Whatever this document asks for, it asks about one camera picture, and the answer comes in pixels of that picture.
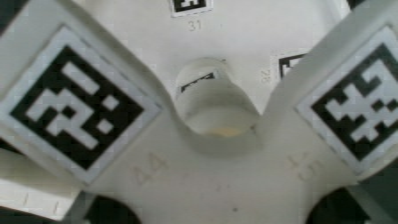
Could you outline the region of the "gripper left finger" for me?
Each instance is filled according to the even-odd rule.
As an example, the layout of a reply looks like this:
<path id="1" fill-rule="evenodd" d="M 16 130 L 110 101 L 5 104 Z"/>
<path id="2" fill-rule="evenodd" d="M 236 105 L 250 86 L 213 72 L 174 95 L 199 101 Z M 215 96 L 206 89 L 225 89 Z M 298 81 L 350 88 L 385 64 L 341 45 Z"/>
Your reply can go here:
<path id="1" fill-rule="evenodd" d="M 142 224 L 128 206 L 110 197 L 78 193 L 60 224 Z"/>

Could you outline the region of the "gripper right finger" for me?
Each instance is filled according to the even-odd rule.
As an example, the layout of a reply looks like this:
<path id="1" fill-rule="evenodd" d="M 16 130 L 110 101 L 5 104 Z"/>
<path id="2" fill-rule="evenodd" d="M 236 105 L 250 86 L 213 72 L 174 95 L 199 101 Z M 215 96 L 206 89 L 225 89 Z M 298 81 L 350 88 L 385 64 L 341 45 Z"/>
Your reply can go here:
<path id="1" fill-rule="evenodd" d="M 389 214 L 366 190 L 348 186 L 321 197 L 305 224 L 398 224 L 398 217 Z"/>

